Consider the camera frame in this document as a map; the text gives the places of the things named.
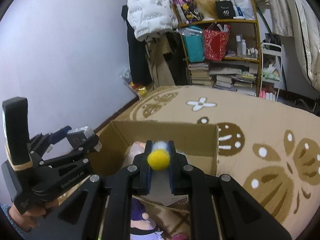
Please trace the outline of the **person's left hand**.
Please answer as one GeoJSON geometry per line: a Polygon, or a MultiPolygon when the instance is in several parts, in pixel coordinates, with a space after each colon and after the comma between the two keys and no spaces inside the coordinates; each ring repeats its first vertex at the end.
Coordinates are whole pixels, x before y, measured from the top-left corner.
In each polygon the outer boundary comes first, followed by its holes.
{"type": "Polygon", "coordinates": [[[20,214],[14,204],[9,208],[9,216],[14,223],[23,231],[29,231],[32,228],[37,227],[37,218],[45,216],[50,210],[56,208],[59,205],[58,199],[52,202],[46,202],[44,207],[33,206],[27,210],[24,214],[20,214]]]}

